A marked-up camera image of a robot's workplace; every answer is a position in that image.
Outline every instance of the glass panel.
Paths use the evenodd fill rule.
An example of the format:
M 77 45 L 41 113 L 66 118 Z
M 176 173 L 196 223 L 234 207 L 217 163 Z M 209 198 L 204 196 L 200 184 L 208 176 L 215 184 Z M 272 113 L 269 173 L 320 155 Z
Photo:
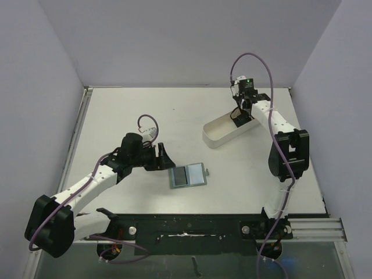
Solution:
M 133 257 L 132 247 L 124 247 L 117 260 Z M 344 278 L 333 242 L 287 242 L 279 261 L 289 278 Z M 261 262 L 261 279 L 285 278 L 273 262 Z M 214 256 L 150 256 L 131 264 L 98 263 L 95 244 L 74 244 L 60 258 L 42 253 L 36 278 L 256 278 L 256 257 L 238 254 Z

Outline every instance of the white container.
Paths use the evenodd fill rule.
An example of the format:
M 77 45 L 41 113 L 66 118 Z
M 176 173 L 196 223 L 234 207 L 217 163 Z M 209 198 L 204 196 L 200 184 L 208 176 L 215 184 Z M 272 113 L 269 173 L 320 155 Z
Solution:
M 240 127 L 236 127 L 235 123 L 230 118 L 230 113 L 231 112 L 228 112 L 203 126 L 203 141 L 210 148 L 216 148 L 223 145 L 260 124 L 258 120 L 253 119 Z

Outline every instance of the white wall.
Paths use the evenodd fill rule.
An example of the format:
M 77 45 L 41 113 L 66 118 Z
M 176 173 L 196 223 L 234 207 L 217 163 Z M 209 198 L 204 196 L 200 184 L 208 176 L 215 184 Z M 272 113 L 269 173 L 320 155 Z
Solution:
M 325 202 L 342 217 L 356 278 L 371 278 L 372 1 L 343 0 L 294 85 Z
M 34 201 L 55 193 L 83 87 L 36 0 L 0 1 L 0 278 L 20 278 Z
M 243 52 L 292 86 L 341 0 L 39 0 L 84 85 L 229 85 Z M 253 58 L 236 74 L 268 85 Z

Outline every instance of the tabletop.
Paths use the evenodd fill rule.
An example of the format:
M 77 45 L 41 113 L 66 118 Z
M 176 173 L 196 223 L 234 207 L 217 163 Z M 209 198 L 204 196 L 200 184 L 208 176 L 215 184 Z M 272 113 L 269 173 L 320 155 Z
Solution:
M 269 88 L 258 90 L 270 95 Z M 158 121 L 156 142 L 164 143 L 175 164 L 204 163 L 210 174 L 208 184 L 171 189 L 168 171 L 136 168 L 83 212 L 106 208 L 131 214 L 260 213 L 270 191 L 280 183 L 267 163 L 269 133 L 258 125 L 216 149 L 202 140 L 203 126 L 235 106 L 229 88 L 94 88 L 64 189 L 91 172 L 101 155 L 120 146 L 126 133 L 136 133 L 137 119 L 146 113 Z M 299 127 L 287 88 L 274 90 L 274 106 Z M 142 121 L 152 127 L 151 120 Z M 296 183 L 288 212 L 326 212 L 311 163 Z

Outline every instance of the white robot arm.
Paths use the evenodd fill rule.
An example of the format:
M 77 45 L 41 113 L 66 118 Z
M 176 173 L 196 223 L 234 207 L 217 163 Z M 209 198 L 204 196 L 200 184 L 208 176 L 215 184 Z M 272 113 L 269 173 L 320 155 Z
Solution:
M 67 190 L 52 196 L 43 195 L 34 204 L 25 232 L 30 250 L 43 249 L 53 257 L 64 254 L 71 244 L 92 234 L 106 232 L 116 222 L 110 212 L 97 209 L 90 214 L 80 211 L 99 194 L 121 182 L 131 174 L 133 167 L 147 171 L 166 170 L 175 167 L 164 145 L 155 146 L 139 134 L 128 133 L 121 147 L 104 155 L 94 171 Z
M 256 119 L 270 133 L 270 98 L 266 94 L 259 94 L 254 88 L 253 79 L 245 76 L 240 76 L 235 80 L 234 89 L 233 98 L 238 105 L 240 114 L 232 120 L 237 127 Z M 309 133 L 306 130 L 298 130 L 289 124 L 275 108 L 272 110 L 271 127 L 273 133 L 294 172 L 295 178 L 299 179 L 302 173 L 309 168 Z M 281 183 L 271 192 L 271 197 L 264 206 L 264 212 L 269 219 L 276 219 L 282 210 L 283 200 L 288 191 L 285 180 L 291 176 L 274 144 L 270 151 L 269 169 L 274 176 L 279 178 Z M 282 218 L 288 215 L 287 206 L 288 203 L 283 210 Z

